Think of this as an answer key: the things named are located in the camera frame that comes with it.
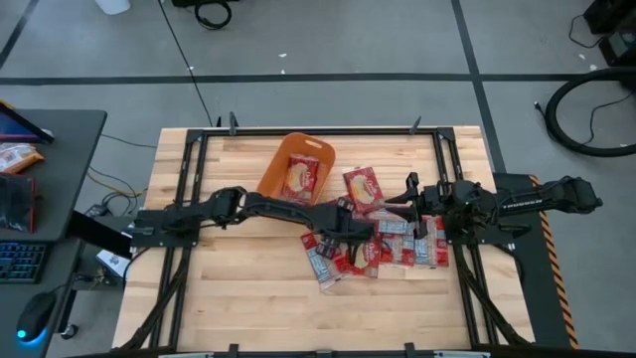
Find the backlit black keyboard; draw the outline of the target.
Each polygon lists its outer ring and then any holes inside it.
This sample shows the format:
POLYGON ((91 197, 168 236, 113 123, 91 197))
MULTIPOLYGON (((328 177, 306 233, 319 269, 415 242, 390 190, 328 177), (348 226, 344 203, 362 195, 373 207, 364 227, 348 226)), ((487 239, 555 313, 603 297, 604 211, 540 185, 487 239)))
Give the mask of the backlit black keyboard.
POLYGON ((46 243, 0 241, 0 284, 38 283, 50 250, 46 243))

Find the white container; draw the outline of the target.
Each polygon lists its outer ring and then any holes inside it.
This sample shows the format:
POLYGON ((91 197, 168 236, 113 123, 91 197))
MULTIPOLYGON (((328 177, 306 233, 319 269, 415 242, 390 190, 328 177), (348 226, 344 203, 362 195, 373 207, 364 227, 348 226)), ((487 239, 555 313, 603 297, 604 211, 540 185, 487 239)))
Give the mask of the white container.
POLYGON ((128 11, 130 0, 94 0, 98 8, 106 15, 118 15, 128 11))

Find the black metal table frame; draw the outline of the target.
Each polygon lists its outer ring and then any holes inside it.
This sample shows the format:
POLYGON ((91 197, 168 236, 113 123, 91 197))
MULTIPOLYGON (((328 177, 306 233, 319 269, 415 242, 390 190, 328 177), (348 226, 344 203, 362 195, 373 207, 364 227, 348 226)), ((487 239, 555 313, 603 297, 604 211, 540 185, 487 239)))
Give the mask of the black metal table frame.
MULTIPOLYGON (((175 197, 187 129, 164 128, 158 139, 145 207, 163 209, 175 197)), ((455 131, 466 179, 495 190, 479 127, 455 131)), ((281 136, 213 137, 208 144, 202 197, 240 185, 254 190, 281 136)), ((336 161, 320 202, 346 193, 342 172, 371 166, 382 191, 404 191, 409 172, 435 184, 431 136, 320 136, 336 161)), ((378 278, 348 276, 322 290, 300 242, 304 227, 253 218, 226 230, 208 228, 194 248, 182 311, 179 351, 397 350, 469 348, 454 258, 448 268, 381 266, 378 278)), ((536 341, 514 259, 480 249, 491 299, 517 332, 536 341)), ((135 261, 113 346, 127 341, 157 299, 165 250, 135 261)))

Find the black desk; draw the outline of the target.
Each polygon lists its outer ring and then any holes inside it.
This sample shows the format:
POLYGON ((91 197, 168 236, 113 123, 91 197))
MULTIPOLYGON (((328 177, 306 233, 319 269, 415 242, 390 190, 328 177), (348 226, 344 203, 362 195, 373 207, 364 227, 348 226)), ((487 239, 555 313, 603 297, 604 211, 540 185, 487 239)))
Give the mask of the black desk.
POLYGON ((56 333, 82 242, 67 235, 83 180, 106 121, 103 110, 20 109, 33 124, 49 129, 55 140, 38 147, 45 160, 25 171, 35 179, 35 232, 0 229, 0 241, 49 245, 38 283, 0 283, 0 358, 45 358, 56 333), (56 305, 44 334, 31 343, 17 337, 17 321, 36 294, 54 289, 56 305))

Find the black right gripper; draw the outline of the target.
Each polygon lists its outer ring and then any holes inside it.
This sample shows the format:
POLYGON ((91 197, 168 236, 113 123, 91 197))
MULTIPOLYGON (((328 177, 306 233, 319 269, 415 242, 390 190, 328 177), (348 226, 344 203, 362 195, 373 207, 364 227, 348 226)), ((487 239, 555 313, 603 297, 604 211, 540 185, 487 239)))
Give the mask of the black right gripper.
POLYGON ((424 239, 427 235, 427 225, 423 215, 466 215, 470 209, 470 182, 439 181, 435 185, 425 186, 421 193, 418 191, 419 178, 416 172, 410 172, 405 179, 405 191, 395 197, 385 200, 386 204, 417 204, 419 212, 413 205, 388 206, 388 211, 405 219, 412 226, 415 239, 424 239))

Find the laptop screen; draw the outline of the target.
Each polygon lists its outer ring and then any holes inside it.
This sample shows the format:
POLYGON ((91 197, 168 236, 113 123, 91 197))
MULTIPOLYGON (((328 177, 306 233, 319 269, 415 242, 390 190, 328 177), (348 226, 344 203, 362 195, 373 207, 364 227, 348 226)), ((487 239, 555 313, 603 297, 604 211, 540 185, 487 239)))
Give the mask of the laptop screen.
POLYGON ((53 143, 55 138, 0 102, 0 142, 53 143))

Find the white power box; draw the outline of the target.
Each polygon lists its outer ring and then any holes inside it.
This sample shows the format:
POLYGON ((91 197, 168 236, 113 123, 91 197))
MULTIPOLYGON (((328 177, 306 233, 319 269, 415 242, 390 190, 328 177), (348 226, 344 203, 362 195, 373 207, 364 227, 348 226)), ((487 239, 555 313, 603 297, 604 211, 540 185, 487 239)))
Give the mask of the white power box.
POLYGON ((123 258, 106 250, 99 251, 95 258, 113 274, 126 278, 130 259, 123 258))

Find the black box under desk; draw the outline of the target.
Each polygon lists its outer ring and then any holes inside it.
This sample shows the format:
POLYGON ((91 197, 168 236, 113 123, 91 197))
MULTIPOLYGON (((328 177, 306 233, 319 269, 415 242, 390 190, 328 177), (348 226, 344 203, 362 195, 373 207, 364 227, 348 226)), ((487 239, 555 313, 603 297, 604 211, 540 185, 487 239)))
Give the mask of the black box under desk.
POLYGON ((74 211, 71 214, 67 234, 122 258, 132 258, 128 236, 80 212, 74 211))

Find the black pouch with red edge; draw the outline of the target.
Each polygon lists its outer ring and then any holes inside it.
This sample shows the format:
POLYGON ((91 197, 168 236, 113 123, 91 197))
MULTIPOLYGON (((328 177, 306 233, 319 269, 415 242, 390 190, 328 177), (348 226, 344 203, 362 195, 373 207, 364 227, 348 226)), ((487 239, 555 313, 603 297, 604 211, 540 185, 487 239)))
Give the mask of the black pouch with red edge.
POLYGON ((34 231, 35 181, 28 176, 0 173, 0 229, 34 231))

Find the black equipment box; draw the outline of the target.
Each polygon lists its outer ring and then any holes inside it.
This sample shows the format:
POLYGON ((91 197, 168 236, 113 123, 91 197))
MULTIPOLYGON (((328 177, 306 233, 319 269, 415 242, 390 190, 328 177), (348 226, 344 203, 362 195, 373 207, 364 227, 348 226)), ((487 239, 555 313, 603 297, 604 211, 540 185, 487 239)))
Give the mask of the black equipment box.
POLYGON ((583 18, 609 67, 636 67, 636 0, 593 0, 583 18))

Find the black computer mouse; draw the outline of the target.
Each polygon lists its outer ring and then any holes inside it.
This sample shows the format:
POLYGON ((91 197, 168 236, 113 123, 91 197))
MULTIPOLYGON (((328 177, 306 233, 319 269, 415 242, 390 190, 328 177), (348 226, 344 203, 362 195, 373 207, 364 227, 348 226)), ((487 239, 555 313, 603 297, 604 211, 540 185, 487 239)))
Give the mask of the black computer mouse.
POLYGON ((45 331, 56 304, 57 297, 51 291, 34 295, 19 315, 16 336, 22 343, 36 341, 45 331))

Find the orange snack bag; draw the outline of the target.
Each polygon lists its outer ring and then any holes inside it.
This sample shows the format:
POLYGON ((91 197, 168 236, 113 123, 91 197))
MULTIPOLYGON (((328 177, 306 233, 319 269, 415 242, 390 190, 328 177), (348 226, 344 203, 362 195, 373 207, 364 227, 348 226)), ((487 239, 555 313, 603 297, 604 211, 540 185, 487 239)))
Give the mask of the orange snack bag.
POLYGON ((44 160, 33 144, 0 143, 0 173, 17 174, 44 160))

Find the orange plastic basket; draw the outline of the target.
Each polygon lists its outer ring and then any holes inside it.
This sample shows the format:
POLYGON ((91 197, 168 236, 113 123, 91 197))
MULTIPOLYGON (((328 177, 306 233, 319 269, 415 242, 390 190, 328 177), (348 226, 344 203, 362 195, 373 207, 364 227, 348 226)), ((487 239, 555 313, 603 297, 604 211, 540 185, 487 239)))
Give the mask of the orange plastic basket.
POLYGON ((280 198, 285 181, 291 172, 290 161, 293 154, 309 156, 317 160, 315 181, 311 197, 308 199, 309 205, 316 204, 335 163, 336 152, 329 143, 301 132, 292 132, 283 137, 256 191, 263 196, 280 198))

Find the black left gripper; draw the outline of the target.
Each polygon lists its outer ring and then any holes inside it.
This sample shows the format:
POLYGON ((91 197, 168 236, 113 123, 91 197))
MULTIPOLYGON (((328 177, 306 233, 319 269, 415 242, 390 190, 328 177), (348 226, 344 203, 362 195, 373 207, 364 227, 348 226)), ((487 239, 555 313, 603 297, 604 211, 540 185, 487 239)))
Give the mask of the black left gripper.
POLYGON ((375 225, 354 217, 351 210, 337 205, 324 207, 324 221, 320 234, 325 237, 316 248, 316 253, 324 258, 333 258, 339 248, 339 242, 350 245, 350 264, 365 265, 365 242, 375 233, 375 225))

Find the black floor mat hazard stripe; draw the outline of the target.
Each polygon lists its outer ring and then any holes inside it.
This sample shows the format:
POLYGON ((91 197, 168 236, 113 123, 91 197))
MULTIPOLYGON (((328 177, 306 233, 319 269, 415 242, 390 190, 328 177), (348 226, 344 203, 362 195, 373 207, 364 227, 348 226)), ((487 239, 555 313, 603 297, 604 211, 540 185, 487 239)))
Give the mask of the black floor mat hazard stripe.
POLYGON ((540 346, 577 349, 579 342, 548 215, 522 214, 505 221, 530 227, 515 239, 514 252, 523 271, 521 288, 529 320, 525 325, 517 324, 517 332, 540 346))

